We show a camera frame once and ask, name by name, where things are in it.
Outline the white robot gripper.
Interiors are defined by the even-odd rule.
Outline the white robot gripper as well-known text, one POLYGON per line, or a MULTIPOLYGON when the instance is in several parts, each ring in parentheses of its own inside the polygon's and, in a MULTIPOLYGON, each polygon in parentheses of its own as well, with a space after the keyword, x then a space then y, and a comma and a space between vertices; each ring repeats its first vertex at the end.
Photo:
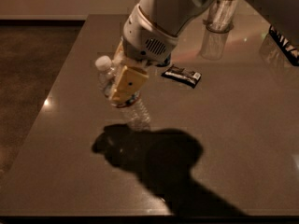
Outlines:
MULTIPOLYGON (((119 66, 125 55, 131 59, 163 63, 176 47, 178 38, 156 28, 136 5, 124 24, 122 41, 116 48, 113 64, 119 66)), ((121 104, 129 100, 145 82, 149 74, 142 68, 124 65, 116 75, 109 100, 121 104)))

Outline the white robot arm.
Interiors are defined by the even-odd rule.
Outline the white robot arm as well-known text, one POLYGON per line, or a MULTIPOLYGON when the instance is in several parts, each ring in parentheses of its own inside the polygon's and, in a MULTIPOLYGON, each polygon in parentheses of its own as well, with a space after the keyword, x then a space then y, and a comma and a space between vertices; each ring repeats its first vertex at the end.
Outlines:
MULTIPOLYGON (((162 63, 178 43, 187 25, 209 12, 212 30, 231 25, 237 0, 140 0, 123 26, 115 63, 121 70, 110 90, 109 99, 122 104, 146 82, 147 66, 162 63)), ((299 47, 299 0, 245 0, 294 48, 299 47)))

